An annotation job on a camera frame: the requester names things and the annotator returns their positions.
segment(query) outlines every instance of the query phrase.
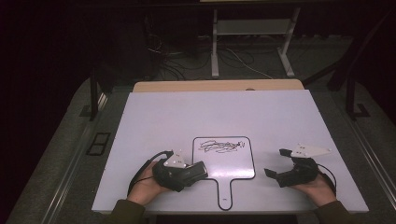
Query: human hand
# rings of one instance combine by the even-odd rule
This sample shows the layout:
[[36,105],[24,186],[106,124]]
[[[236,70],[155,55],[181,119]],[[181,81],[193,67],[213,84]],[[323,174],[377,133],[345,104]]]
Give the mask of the human hand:
[[309,183],[291,186],[291,188],[305,193],[317,207],[337,201],[335,194],[321,174]]
[[153,178],[152,167],[155,163],[157,162],[153,161],[148,168],[143,171],[142,175],[138,177],[137,182],[128,194],[127,200],[146,205],[157,197],[157,195],[170,190],[161,187]]

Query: cable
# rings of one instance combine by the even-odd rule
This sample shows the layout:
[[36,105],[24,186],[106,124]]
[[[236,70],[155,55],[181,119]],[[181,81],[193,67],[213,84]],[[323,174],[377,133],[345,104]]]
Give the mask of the cable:
[[162,54],[162,52],[160,52],[160,51],[158,51],[158,50],[155,50],[155,49],[148,49],[148,50],[151,51],[151,52],[154,52],[154,53]]
[[239,66],[234,66],[234,65],[231,65],[231,64],[229,64],[229,63],[227,63],[224,59],[223,59],[223,57],[225,57],[220,51],[218,51],[218,57],[221,59],[221,61],[223,62],[223,63],[225,63],[227,66],[229,66],[229,67],[232,67],[232,68],[245,68],[245,66],[244,65],[239,65]]
[[[240,44],[240,42],[241,42],[241,41],[240,41],[241,37],[243,37],[245,40],[246,40],[247,38],[250,38],[250,39],[253,39],[253,40],[250,41],[249,43],[247,43],[247,45],[242,46],[242,45]],[[251,46],[253,46],[253,45],[257,42],[257,40],[260,39],[260,36],[259,36],[259,35],[237,35],[236,38],[233,38],[231,41],[233,41],[233,40],[235,40],[235,39],[236,39],[236,41],[234,41],[233,43],[230,43],[229,45],[234,45],[234,46],[236,46],[238,49],[243,50],[243,49],[248,49],[248,48],[250,48]],[[226,43],[225,41],[220,41],[220,40],[221,40],[221,39],[218,38],[219,44],[223,45],[224,48],[227,49],[227,48],[228,48],[227,43]]]
[[[250,62],[246,62],[245,60],[241,59],[245,64],[253,64],[254,63],[254,57],[253,57],[253,55],[251,55],[251,53],[248,53],[248,52],[245,52],[245,51],[236,51],[236,50],[233,50],[233,52],[234,53],[239,53],[239,54],[243,53],[243,54],[246,54],[247,56],[249,56],[250,59],[251,59]],[[234,57],[228,57],[228,56],[225,56],[225,55],[223,55],[223,57],[225,57],[225,58],[227,58],[229,60],[236,61],[236,62],[240,63],[240,60],[237,60]]]
[[163,67],[166,69],[166,70],[168,70],[168,71],[170,71],[170,72],[173,72],[174,74],[179,74],[182,78],[183,78],[183,80],[186,80],[186,77],[183,75],[183,73],[182,72],[180,72],[180,71],[178,71],[176,68],[174,68],[174,67],[172,67],[172,66],[170,66],[170,65],[168,65],[168,64],[166,64],[166,63],[164,63],[163,64]]
[[169,158],[169,157],[172,156],[173,151],[162,151],[162,152],[159,152],[159,153],[157,153],[155,156],[151,157],[151,159],[149,159],[148,161],[146,161],[145,164],[143,164],[143,166],[140,167],[140,169],[139,169],[139,170],[137,171],[137,173],[134,175],[134,178],[132,178],[131,182],[129,183],[129,188],[128,188],[128,193],[127,193],[127,195],[131,192],[131,189],[134,187],[134,184],[135,184],[135,183],[137,183],[137,182],[139,182],[139,181],[142,181],[142,180],[146,179],[146,178],[143,178],[143,179],[137,180],[137,178],[138,178],[139,176],[142,175],[143,171],[146,170],[146,168],[149,167],[149,165],[155,160],[155,158],[157,158],[157,157],[159,157],[159,156],[161,156],[161,155],[163,155],[163,154],[165,154],[166,157]]
[[162,46],[163,46],[163,42],[161,41],[161,38],[159,37],[159,36],[157,36],[157,35],[153,35],[153,34],[148,34],[148,38],[149,38],[149,40],[148,41],[150,41],[150,39],[153,39],[153,41],[152,41],[152,44],[155,46],[155,39],[157,39],[158,40],[158,47],[157,48],[155,48],[155,50],[158,50],[158,49],[160,49]]
[[136,181],[134,182],[134,184],[136,184],[136,183],[138,183],[138,182],[140,182],[140,181],[143,181],[143,180],[147,180],[147,179],[153,178],[153,177],[154,177],[154,175],[153,175],[153,176],[150,176],[150,177],[143,178],[143,179],[136,180]]
[[186,70],[198,70],[198,69],[201,69],[201,68],[205,67],[205,66],[207,65],[207,63],[209,62],[209,59],[210,59],[210,54],[208,54],[208,56],[207,56],[207,58],[206,58],[204,64],[202,64],[202,65],[200,65],[200,66],[198,66],[198,67],[194,67],[194,68],[185,67],[185,66],[182,65],[181,63],[177,63],[177,62],[174,62],[174,61],[172,61],[172,60],[168,60],[168,62],[169,62],[169,63],[174,63],[174,64],[178,65],[179,68],[182,68],[182,69],[186,69]]
[[263,73],[263,72],[260,72],[260,71],[257,71],[256,69],[254,69],[254,68],[251,68],[251,67],[249,67],[247,64],[245,64],[244,63],[244,61],[242,61],[239,57],[238,57],[238,55],[236,55],[231,49],[227,49],[228,51],[230,51],[246,68],[248,68],[248,69],[250,69],[250,70],[252,70],[253,72],[257,72],[257,73],[259,73],[259,74],[262,74],[262,75],[265,75],[266,77],[269,77],[269,78],[271,78],[271,79],[273,79],[272,77],[270,77],[270,76],[268,76],[267,74],[265,74],[265,73]]
[[332,175],[332,178],[334,179],[334,187],[337,189],[337,180],[335,179],[335,175],[327,167],[325,167],[324,165],[318,164],[318,166],[326,169]]
[[[257,44],[257,42],[258,42],[258,40],[259,39],[262,39],[262,36],[263,35],[253,35],[254,37],[255,37],[255,39],[253,39],[253,41],[251,41],[250,43],[248,43],[246,46],[241,46],[240,45],[240,41],[239,40],[237,40],[236,41],[236,47],[238,48],[238,51],[239,52],[241,52],[241,51],[243,51],[243,50],[246,50],[246,49],[249,49],[250,47],[252,47],[252,46],[254,46],[254,45],[256,45]],[[227,43],[225,43],[225,41],[220,41],[220,37],[222,37],[222,35],[221,36],[219,36],[219,38],[218,38],[218,42],[219,42],[219,45],[222,45],[225,49],[228,49],[229,47],[228,46],[230,46],[230,45],[227,45]],[[249,53],[249,55],[253,55],[253,54],[266,54],[266,53],[272,53],[272,52],[276,52],[276,48],[273,48],[273,49],[270,49],[270,50],[267,50],[267,51],[263,51],[263,52],[256,52],[256,53]]]
[[309,43],[308,47],[302,52],[300,53],[300,55],[298,55],[295,59],[292,59],[292,56],[290,56],[290,61],[293,63],[298,62],[299,60],[301,60],[301,58],[303,57],[303,55],[305,55],[314,44],[316,44],[318,42],[317,38],[314,38],[314,40],[311,41],[311,43]]
[[178,75],[177,75],[174,71],[170,70],[170,69],[167,68],[167,67],[161,66],[161,65],[160,65],[160,68],[163,69],[163,70],[168,71],[169,73],[171,73],[171,74],[173,75],[173,77],[175,77],[175,78],[177,79],[177,81],[180,80],[180,78],[178,77]]

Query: table surface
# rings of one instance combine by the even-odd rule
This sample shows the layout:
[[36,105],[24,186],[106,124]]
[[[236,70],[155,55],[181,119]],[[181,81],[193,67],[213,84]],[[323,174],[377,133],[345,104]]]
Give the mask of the table surface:
[[[282,82],[285,90],[274,91],[270,85],[277,83],[282,89]],[[150,86],[157,92],[148,92]],[[178,91],[187,86],[189,91]],[[199,86],[206,90],[195,91]],[[278,150],[294,149],[299,143],[331,148],[330,155],[315,161],[335,174],[337,197],[348,211],[368,211],[310,92],[301,87],[298,80],[137,83],[125,106],[92,210],[110,212],[118,199],[126,197],[129,181],[140,166],[160,151],[181,150],[186,163],[191,163],[196,137],[245,136],[250,141],[256,175],[231,183],[233,206],[227,213],[295,214],[312,210],[314,205],[302,193],[280,188],[263,170],[291,170],[291,159],[281,157]],[[247,88],[256,90],[242,91]],[[217,188],[216,181],[202,180],[180,193],[166,192],[147,206],[147,213],[224,213],[219,208]]]

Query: metal stand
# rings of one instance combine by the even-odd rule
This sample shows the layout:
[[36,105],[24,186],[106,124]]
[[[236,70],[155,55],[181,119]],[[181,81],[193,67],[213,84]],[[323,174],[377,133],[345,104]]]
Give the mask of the metal stand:
[[277,50],[277,53],[279,54],[279,57],[280,57],[280,61],[282,62],[283,68],[285,69],[286,76],[288,76],[288,77],[294,77],[294,72],[293,72],[293,69],[291,68],[288,56],[286,55],[286,52],[288,51],[288,47],[289,47],[291,38],[293,36],[294,27],[296,26],[299,13],[300,13],[300,8],[299,7],[295,8],[294,12],[293,12],[293,17],[291,18],[291,21],[289,24],[288,32],[286,33],[285,43],[283,43],[283,46],[281,49]]
[[217,54],[218,35],[285,35],[285,42],[278,50],[286,75],[294,77],[288,56],[286,55],[293,35],[300,8],[294,9],[291,19],[283,20],[249,20],[249,21],[218,21],[218,11],[214,10],[212,37],[212,77],[219,78]]
[[219,78],[219,62],[218,62],[218,11],[214,11],[213,15],[213,37],[212,37],[212,77]]

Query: floor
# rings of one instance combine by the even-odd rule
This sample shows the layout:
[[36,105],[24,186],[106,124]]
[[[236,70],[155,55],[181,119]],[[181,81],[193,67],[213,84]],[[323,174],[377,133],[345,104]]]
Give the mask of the floor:
[[[295,78],[304,80],[336,62],[351,41],[342,36],[293,38],[288,56]],[[210,41],[201,36],[200,43],[199,54],[195,56],[169,48],[171,53],[153,80],[211,79]],[[281,38],[269,36],[219,39],[219,79],[287,78],[276,53],[281,43]],[[359,84],[356,103],[364,105],[370,117],[351,121],[344,110],[346,88],[328,91],[326,83],[330,77],[331,74],[322,77],[305,88],[311,91],[370,209],[356,216],[365,223],[395,223],[396,205],[394,198],[393,203],[389,198],[395,192],[391,179],[396,179],[396,127]],[[90,104],[89,80],[81,84],[7,223],[100,222],[103,215],[93,212],[91,207],[132,88],[120,84],[103,95],[99,114],[90,121],[86,111]],[[97,133],[110,133],[105,152],[102,156],[86,155]],[[298,214],[297,221],[318,223],[313,213]]]

